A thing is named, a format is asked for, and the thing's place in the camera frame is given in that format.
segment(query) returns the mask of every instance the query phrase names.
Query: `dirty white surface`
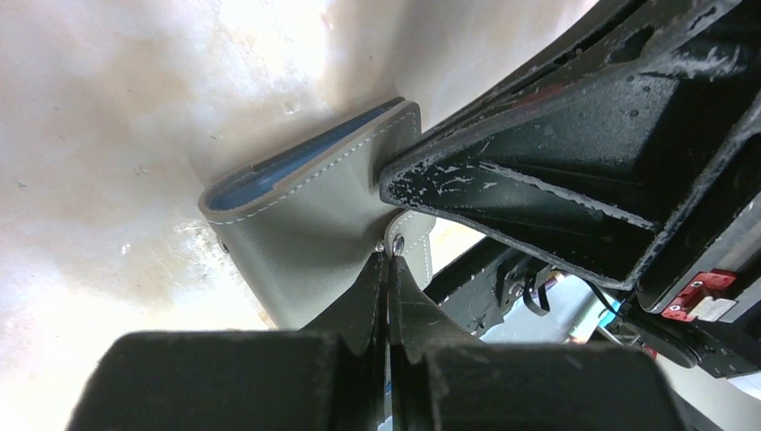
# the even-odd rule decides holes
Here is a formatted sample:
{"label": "dirty white surface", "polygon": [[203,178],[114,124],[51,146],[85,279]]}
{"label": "dirty white surface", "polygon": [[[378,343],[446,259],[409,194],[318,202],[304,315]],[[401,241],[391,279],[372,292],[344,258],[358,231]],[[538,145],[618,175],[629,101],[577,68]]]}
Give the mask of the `dirty white surface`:
{"label": "dirty white surface", "polygon": [[62,428],[125,332],[267,328],[197,211],[220,174],[387,96],[428,128],[593,3],[3,1],[3,429]]}

